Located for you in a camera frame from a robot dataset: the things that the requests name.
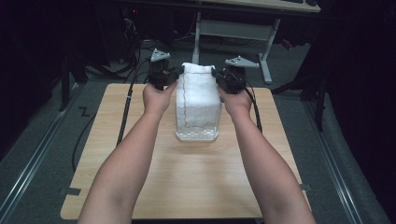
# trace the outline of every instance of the black cord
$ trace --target black cord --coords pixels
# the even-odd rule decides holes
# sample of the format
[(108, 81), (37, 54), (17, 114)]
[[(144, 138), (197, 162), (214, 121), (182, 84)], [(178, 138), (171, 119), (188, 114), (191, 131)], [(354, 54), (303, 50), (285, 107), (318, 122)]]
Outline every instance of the black cord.
[(81, 131), (81, 133), (79, 134), (78, 140), (77, 140), (76, 145), (75, 145), (75, 147), (74, 147), (74, 149), (73, 149), (73, 155), (72, 155), (72, 168), (73, 168), (73, 171), (74, 171), (74, 172), (75, 172), (76, 169), (77, 169), (76, 162), (75, 162), (75, 159), (76, 159), (75, 157), (76, 157), (76, 151), (77, 151), (77, 147), (78, 147), (79, 141), (81, 141), (82, 135), (85, 133), (85, 131), (87, 130), (88, 126), (90, 126), (90, 123), (93, 121), (93, 119), (94, 119), (95, 117), (96, 117), (96, 114), (94, 114), (94, 115), (91, 117), (90, 121), (88, 121), (88, 123), (85, 125), (84, 129), (83, 129), (83, 130)]
[(176, 40), (176, 41), (174, 41), (173, 43), (174, 44), (176, 44), (176, 45), (179, 45), (179, 46), (181, 46), (181, 47), (189, 47), (189, 46), (192, 46), (192, 45), (194, 45), (194, 41), (191, 41), (191, 42), (189, 42), (188, 44), (180, 44), (179, 42), (187, 42), (186, 40), (187, 39), (189, 39), (189, 38), (185, 38), (185, 39), (183, 39), (183, 40)]
[(100, 64), (96, 64), (94, 62), (91, 62), (91, 61), (83, 58), (80, 55), (77, 55), (77, 54), (76, 55), (77, 55), (78, 58), (80, 58), (80, 60), (84, 64), (90, 65), (93, 69), (95, 69), (95, 70), (97, 70), (99, 72), (99, 73), (98, 72), (94, 72), (91, 69), (85, 67), (85, 70), (86, 70), (87, 73), (90, 73), (90, 74), (95, 75), (95, 76), (108, 76), (108, 77), (115, 78), (115, 79), (124, 79), (124, 77), (119, 76), (119, 74), (122, 74), (122, 73), (124, 73), (124, 72), (126, 72), (126, 71), (128, 71), (130, 69), (134, 70), (136, 68), (137, 64), (139, 63), (139, 59), (136, 59), (136, 56), (134, 55), (134, 51), (136, 49), (140, 49), (140, 47), (141, 47), (141, 42), (139, 41), (140, 36), (141, 36), (141, 34), (137, 34), (136, 37), (134, 38), (135, 42), (128, 48), (128, 56), (127, 57), (131, 58), (131, 60), (129, 61), (128, 65), (126, 65), (125, 67), (123, 67), (120, 70), (115, 71), (115, 72), (108, 70), (107, 68), (103, 67)]
[(137, 66), (138, 62), (140, 61), (140, 52), (141, 52), (141, 45), (139, 46), (139, 51), (138, 51), (138, 54), (137, 54), (137, 59), (136, 59), (136, 56), (134, 55), (134, 58), (135, 58), (136, 63), (135, 63), (135, 65), (134, 65), (134, 67), (131, 69), (131, 71), (129, 72), (128, 76), (126, 76), (126, 78), (124, 79), (123, 83), (126, 83), (126, 81), (128, 80), (129, 76), (130, 76), (130, 75), (132, 74), (132, 72), (136, 69), (136, 66)]
[(203, 46), (203, 44), (200, 44), (199, 46), (200, 46), (201, 49), (213, 50), (213, 49), (218, 49), (218, 48), (220, 48), (220, 47), (222, 46), (222, 44), (223, 44), (223, 38), (221, 37), (221, 38), (219, 39), (218, 45), (215, 46), (214, 48), (205, 48), (205, 47)]
[(146, 76), (145, 80), (143, 81), (143, 84), (146, 84), (149, 81), (149, 74)]
[(183, 35), (181, 38), (177, 38), (177, 39), (175, 39), (174, 41), (178, 41), (178, 40), (182, 40), (182, 39), (185, 39), (185, 38), (189, 38), (189, 37), (191, 37), (191, 36), (194, 36), (194, 35), (191, 35), (191, 31), (192, 31), (192, 28), (194, 27), (194, 24), (196, 23), (196, 22), (195, 22), (195, 19), (196, 19), (197, 17), (198, 17), (198, 16), (197, 16), (197, 13), (195, 12), (195, 13), (194, 13), (194, 16), (192, 17), (192, 22), (191, 22), (191, 26), (190, 26), (189, 31), (187, 31), (187, 33), (186, 33), (185, 35)]
[(117, 145), (122, 141), (122, 137), (123, 137), (123, 134), (125, 131), (126, 120), (128, 119), (129, 105), (131, 104), (132, 93), (134, 92), (133, 87), (134, 87), (134, 83), (136, 82), (137, 77), (138, 77), (137, 72), (139, 71), (142, 64), (145, 62), (148, 62), (148, 61), (149, 61), (149, 59), (146, 59), (145, 61), (140, 63), (139, 66), (137, 66), (137, 68), (134, 70), (134, 78), (132, 79), (131, 84), (129, 85), (128, 95), (127, 95), (126, 101), (125, 101), (125, 107), (124, 107), (124, 112), (122, 115), (122, 122), (121, 122), (121, 126), (120, 126), (120, 133), (119, 133), (119, 138), (117, 140)]
[(250, 40), (247, 40), (244, 43), (238, 43), (236, 41), (232, 41), (230, 38), (224, 38), (224, 42), (230, 43), (230, 44), (233, 44), (233, 45), (246, 46), (246, 45), (255, 44), (255, 43), (259, 42), (259, 40), (250, 39)]
[(257, 125), (257, 128), (262, 133), (262, 120), (260, 119), (260, 112), (259, 112), (259, 108), (257, 107), (256, 94), (254, 93), (253, 87), (247, 80), (242, 79), (242, 78), (241, 79), (237, 78), (233, 72), (228, 71), (228, 73), (231, 74), (233, 76), (233, 78), (235, 78), (235, 80), (239, 82), (239, 84), (244, 85), (244, 83), (243, 83), (243, 81), (244, 81), (245, 83), (247, 83), (250, 86), (250, 88), (253, 92), (253, 95), (246, 87), (245, 87), (245, 91), (247, 92), (247, 95), (250, 97), (250, 100), (253, 103), (254, 113), (256, 114), (256, 125)]
[(141, 77), (141, 76), (143, 76), (144, 74), (146, 74), (147, 72), (141, 72), (141, 73), (139, 73), (139, 74), (137, 74), (137, 78), (136, 78), (136, 80), (135, 80), (135, 82), (134, 83), (140, 83), (139, 82), (139, 77)]

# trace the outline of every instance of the cable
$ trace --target cable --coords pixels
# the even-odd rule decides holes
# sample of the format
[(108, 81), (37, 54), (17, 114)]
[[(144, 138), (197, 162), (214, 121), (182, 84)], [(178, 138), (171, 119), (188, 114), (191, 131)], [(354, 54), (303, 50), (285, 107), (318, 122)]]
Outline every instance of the cable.
[(233, 78), (235, 78), (235, 80), (237, 80), (239, 82), (239, 84), (244, 85), (244, 83), (242, 82), (242, 81), (244, 81), (250, 86), (250, 88), (251, 88), (251, 90), (253, 92), (253, 95), (251, 94), (251, 92), (246, 87), (245, 87), (245, 91), (247, 92), (247, 95), (250, 97), (250, 100), (253, 103), (254, 113), (256, 114), (256, 125), (257, 125), (257, 128), (262, 133), (262, 120), (260, 119), (260, 112), (259, 112), (259, 108), (257, 107), (256, 94), (254, 93), (253, 87), (251, 86), (251, 84), (247, 80), (237, 78), (236, 75), (233, 72), (228, 71), (228, 73), (230, 73), (233, 76)]
[(140, 61), (140, 50), (141, 50), (141, 46), (142, 46), (142, 43), (140, 42), (140, 45), (139, 45), (139, 52), (138, 52), (138, 54), (137, 54), (137, 59), (136, 59), (136, 56), (134, 55), (134, 59), (135, 59), (135, 61), (136, 61), (136, 63), (135, 63), (135, 65), (134, 65), (134, 67), (131, 69), (131, 71), (129, 72), (129, 74), (126, 76), (126, 78), (124, 79), (124, 81), (123, 81), (123, 83), (126, 83), (126, 81), (128, 80), (128, 78), (129, 78), (129, 76), (132, 74), (132, 72), (134, 71), (134, 69), (136, 69), (136, 66), (137, 66), (137, 63)]
[(125, 101), (125, 107), (124, 107), (124, 112), (122, 115), (122, 122), (121, 122), (121, 126), (120, 126), (120, 133), (119, 133), (119, 138), (117, 140), (117, 145), (122, 141), (122, 137), (123, 137), (123, 134), (125, 131), (126, 120), (128, 119), (129, 105), (131, 104), (132, 93), (134, 92), (133, 86), (134, 86), (134, 83), (136, 82), (137, 77), (138, 77), (137, 72), (139, 71), (142, 64), (145, 62), (148, 62), (148, 61), (149, 60), (146, 59), (145, 61), (140, 63), (139, 66), (137, 66), (137, 68), (134, 70), (134, 78), (132, 79), (131, 84), (129, 85), (128, 95), (127, 95), (126, 101)]
[(180, 42), (183, 42), (183, 40), (187, 40), (187, 39), (189, 39), (189, 38), (191, 38), (191, 37), (193, 37), (193, 35), (192, 35), (192, 36), (189, 36), (189, 37), (186, 37), (186, 38), (184, 38), (184, 39), (182, 39), (182, 40), (175, 41), (174, 44), (176, 44), (176, 45), (178, 45), (178, 46), (181, 46), (181, 47), (189, 47), (189, 46), (192, 46), (192, 45), (195, 44), (194, 41), (191, 41), (189, 44), (180, 44)]
[(201, 49), (213, 50), (213, 49), (218, 49), (218, 48), (220, 48), (222, 45), (223, 45), (223, 38), (221, 37), (220, 40), (219, 40), (219, 44), (218, 44), (217, 46), (215, 46), (214, 48), (205, 48), (205, 47), (203, 46), (203, 44), (200, 44), (199, 46), (201, 47)]
[[(141, 73), (137, 74), (137, 77), (141, 77), (141, 76), (143, 76), (143, 74), (146, 74), (146, 73), (147, 73), (147, 72), (141, 72)], [(136, 78), (135, 83), (140, 83), (138, 78)]]
[(178, 38), (178, 39), (175, 39), (174, 41), (178, 41), (178, 40), (190, 38), (190, 37), (193, 36), (193, 35), (190, 35), (190, 36), (188, 36), (188, 35), (191, 33), (191, 30), (192, 30), (192, 27), (194, 26), (194, 22), (195, 22), (195, 18), (196, 18), (196, 17), (197, 17), (197, 13), (195, 12), (195, 13), (194, 13), (194, 17), (192, 18), (192, 22), (191, 22), (191, 26), (190, 26), (189, 31), (188, 31), (183, 37)]
[(149, 74), (146, 76), (145, 80), (143, 81), (143, 84), (146, 84), (149, 81)]
[(246, 42), (244, 42), (244, 43), (238, 43), (237, 41), (232, 41), (232, 39), (234, 39), (234, 38), (224, 38), (224, 42), (227, 42), (227, 43), (230, 43), (233, 45), (239, 45), (239, 46), (252, 45), (252, 44), (259, 42), (259, 40), (249, 39), (249, 40), (246, 40)]
[(139, 74), (137, 74), (136, 75), (136, 77), (134, 78), (134, 84), (137, 84), (137, 83), (139, 83), (138, 81), (138, 78), (139, 77), (141, 77), (143, 74), (146, 74), (147, 73), (147, 71), (146, 72), (141, 72), (141, 73), (139, 73)]
[[(135, 29), (134, 23), (133, 23), (132, 21), (130, 21), (130, 20), (128, 20), (128, 19), (127, 19), (126, 21), (128, 21), (128, 23), (129, 23), (130, 25), (131, 25), (131, 23), (132, 23), (132, 26), (133, 26), (134, 29)], [(94, 68), (95, 70), (97, 70), (97, 71), (100, 72), (100, 73), (96, 73), (96, 72), (93, 72), (92, 70), (86, 68), (86, 69), (85, 69), (86, 72), (88, 72), (88, 73), (90, 73), (90, 74), (93, 74), (93, 75), (96, 75), (96, 76), (105, 75), (105, 76), (109, 76), (109, 77), (112, 77), (112, 78), (115, 78), (115, 79), (124, 79), (124, 77), (119, 76), (119, 74), (122, 74), (122, 73), (124, 73), (124, 72), (126, 72), (126, 71), (128, 71), (128, 70), (130, 70), (130, 69), (131, 69), (131, 70), (134, 70), (134, 69), (136, 68), (138, 62), (139, 62), (139, 58), (136, 59), (136, 56), (134, 55), (134, 51), (135, 51), (136, 49), (139, 49), (139, 50), (140, 50), (140, 47), (141, 47), (140, 37), (141, 37), (141, 35), (142, 35), (142, 34), (140, 34), (140, 33), (136, 33), (135, 38), (133, 38), (133, 41), (134, 41), (134, 42), (133, 42), (133, 43), (130, 45), (130, 47), (128, 48), (128, 55), (127, 55), (126, 57), (127, 57), (127, 58), (131, 58), (131, 60), (130, 60), (130, 62), (128, 63), (128, 65), (126, 65), (125, 67), (123, 67), (123, 68), (121, 68), (120, 70), (115, 71), (115, 72), (108, 70), (107, 68), (103, 67), (103, 66), (100, 65), (100, 64), (96, 64), (96, 63), (94, 63), (94, 62), (91, 62), (91, 61), (89, 61), (89, 60), (83, 58), (81, 55), (76, 54), (76, 56), (77, 56), (85, 65), (90, 65), (92, 68)]]
[(72, 168), (73, 171), (75, 172), (77, 169), (76, 166), (76, 162), (75, 162), (75, 157), (76, 157), (76, 151), (77, 151), (77, 147), (79, 144), (79, 141), (81, 141), (82, 135), (85, 133), (85, 131), (87, 130), (88, 126), (90, 126), (90, 123), (93, 121), (93, 119), (96, 117), (96, 113), (91, 117), (91, 119), (88, 121), (88, 123), (85, 125), (84, 129), (81, 131), (81, 133), (79, 134), (78, 140), (76, 142), (76, 145), (73, 149), (73, 155), (72, 155)]
[(133, 33), (134, 33), (136, 31), (136, 27), (134, 26), (134, 23), (131, 20), (126, 19), (126, 18), (124, 18), (123, 20), (128, 22), (128, 27), (123, 32), (123, 35), (124, 35), (125, 40), (126, 40), (126, 46), (129, 47), (130, 46), (130, 40), (129, 40), (130, 38), (128, 37), (128, 31), (133, 26), (134, 27)]

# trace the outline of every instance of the hand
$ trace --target hand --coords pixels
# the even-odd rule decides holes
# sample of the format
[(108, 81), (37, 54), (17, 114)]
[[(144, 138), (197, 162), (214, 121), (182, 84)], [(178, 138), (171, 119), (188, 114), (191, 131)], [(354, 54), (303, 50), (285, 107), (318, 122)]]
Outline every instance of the hand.
[(170, 104), (171, 95), (176, 86), (177, 82), (174, 82), (166, 90), (159, 91), (152, 84), (148, 84), (143, 90), (145, 114), (162, 116)]
[(229, 94), (218, 86), (220, 96), (224, 99), (225, 109), (231, 117), (250, 116), (251, 99), (246, 91)]

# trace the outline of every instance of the controller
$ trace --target controller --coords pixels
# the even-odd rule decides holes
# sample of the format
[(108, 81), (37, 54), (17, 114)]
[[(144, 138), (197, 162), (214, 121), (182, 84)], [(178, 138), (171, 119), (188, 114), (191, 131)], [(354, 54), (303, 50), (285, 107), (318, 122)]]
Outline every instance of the controller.
[(169, 86), (178, 80), (179, 69), (175, 67), (169, 68), (170, 54), (161, 52), (155, 49), (152, 52), (149, 70), (148, 70), (148, 82), (151, 83), (155, 89), (163, 91), (164, 86)]
[(237, 94), (246, 87), (246, 67), (260, 67), (257, 63), (248, 61), (241, 56), (226, 60), (226, 67), (222, 71), (212, 69), (212, 77), (216, 83), (227, 93)]

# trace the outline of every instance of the wooden board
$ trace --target wooden board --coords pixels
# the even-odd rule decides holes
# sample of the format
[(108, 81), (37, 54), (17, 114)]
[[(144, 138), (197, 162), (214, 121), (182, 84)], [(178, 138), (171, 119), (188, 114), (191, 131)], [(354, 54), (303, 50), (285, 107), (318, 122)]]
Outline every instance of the wooden board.
[[(78, 196), (66, 196), (61, 211), (64, 219), (78, 219), (100, 165), (116, 146), (128, 87), (128, 84), (110, 84), (106, 89), (70, 186), (81, 192)], [(125, 134), (143, 113), (143, 89), (144, 85), (134, 85)], [(255, 92), (263, 134), (301, 182), (271, 92), (261, 88)], [(215, 142), (180, 142), (175, 136), (175, 97), (174, 92), (160, 123), (148, 179), (133, 218), (261, 217), (225, 108)]]

